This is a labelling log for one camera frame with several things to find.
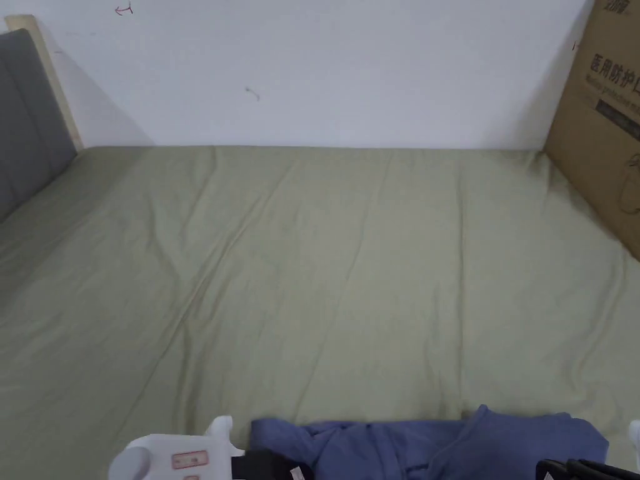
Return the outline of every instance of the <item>blue cloth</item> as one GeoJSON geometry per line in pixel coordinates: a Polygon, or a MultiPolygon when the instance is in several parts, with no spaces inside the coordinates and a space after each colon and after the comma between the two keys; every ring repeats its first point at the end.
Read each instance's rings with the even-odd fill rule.
{"type": "Polygon", "coordinates": [[[471,418],[454,421],[298,427],[255,420],[250,447],[304,462],[317,480],[534,480],[539,460],[604,462],[609,443],[567,413],[524,418],[482,405],[471,418]]]}

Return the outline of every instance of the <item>padded headboard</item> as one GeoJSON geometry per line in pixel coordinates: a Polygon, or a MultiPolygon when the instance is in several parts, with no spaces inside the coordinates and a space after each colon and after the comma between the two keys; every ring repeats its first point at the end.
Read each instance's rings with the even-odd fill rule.
{"type": "Polygon", "coordinates": [[[0,221],[61,174],[75,156],[29,33],[21,29],[0,35],[0,221]]]}

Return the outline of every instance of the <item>mattress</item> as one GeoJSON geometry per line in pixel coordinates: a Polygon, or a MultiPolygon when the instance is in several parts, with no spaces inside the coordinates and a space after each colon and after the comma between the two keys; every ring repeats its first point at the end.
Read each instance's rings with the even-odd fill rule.
{"type": "Polygon", "coordinates": [[[639,264],[542,154],[93,148],[0,225],[0,278],[2,478],[482,403],[635,463],[639,264]]]}

